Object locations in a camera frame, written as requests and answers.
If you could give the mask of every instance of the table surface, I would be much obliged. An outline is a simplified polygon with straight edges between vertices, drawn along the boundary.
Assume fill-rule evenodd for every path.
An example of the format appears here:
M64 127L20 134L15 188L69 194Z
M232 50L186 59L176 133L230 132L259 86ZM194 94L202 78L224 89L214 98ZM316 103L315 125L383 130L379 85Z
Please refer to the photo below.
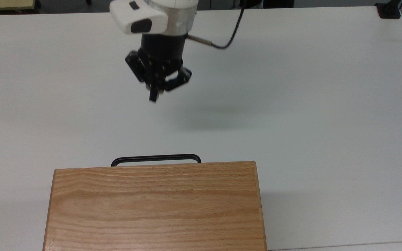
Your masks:
M225 43L238 11L198 11ZM268 249L402 241L402 19L247 10L148 101L109 13L0 16L0 250L40 250L53 171L195 153L257 163Z
M328 248L291 249L290 251L402 251L402 243L331 246Z

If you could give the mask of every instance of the wooden box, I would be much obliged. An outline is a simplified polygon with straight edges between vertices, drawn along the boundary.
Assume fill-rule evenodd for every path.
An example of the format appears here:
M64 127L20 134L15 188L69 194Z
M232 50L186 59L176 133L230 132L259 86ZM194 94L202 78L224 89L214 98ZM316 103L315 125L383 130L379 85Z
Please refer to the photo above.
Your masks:
M44 251L266 251L255 162L58 169Z

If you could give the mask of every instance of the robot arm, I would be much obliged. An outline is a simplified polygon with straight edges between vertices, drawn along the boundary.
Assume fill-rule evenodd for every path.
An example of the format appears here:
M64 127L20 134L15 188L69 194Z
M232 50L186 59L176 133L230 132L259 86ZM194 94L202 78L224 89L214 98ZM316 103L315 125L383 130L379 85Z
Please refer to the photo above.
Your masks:
M183 67L185 39L195 19L198 0L115 0L110 12L125 34L142 34L141 48L125 61L150 90L156 102L163 91L189 81L192 73ZM166 80L177 72L177 77Z

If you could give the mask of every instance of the box handle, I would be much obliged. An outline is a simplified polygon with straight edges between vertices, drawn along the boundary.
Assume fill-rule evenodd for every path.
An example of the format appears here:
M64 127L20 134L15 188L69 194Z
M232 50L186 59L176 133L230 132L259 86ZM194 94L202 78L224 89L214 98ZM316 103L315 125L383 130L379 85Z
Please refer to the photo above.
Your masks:
M182 159L193 159L196 160L196 162L201 163L201 158L196 154L171 154L171 155L120 157L115 159L111 164L111 166L115 167L120 163L127 163L127 162L164 161L164 160L182 160Z

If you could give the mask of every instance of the black bracket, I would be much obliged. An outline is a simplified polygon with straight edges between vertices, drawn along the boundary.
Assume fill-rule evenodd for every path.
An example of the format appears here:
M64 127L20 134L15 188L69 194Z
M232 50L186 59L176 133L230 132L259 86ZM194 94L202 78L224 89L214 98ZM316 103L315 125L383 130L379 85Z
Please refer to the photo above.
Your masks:
M399 19L401 17L398 8L399 3L400 0L391 0L388 3L375 3L379 17L382 19Z
M171 154L171 155L121 157L115 159L111 164L111 166L115 167L120 163L127 163L127 162L164 161L164 160L182 160L182 159L193 159L196 160L196 162L201 163L201 158L196 154Z

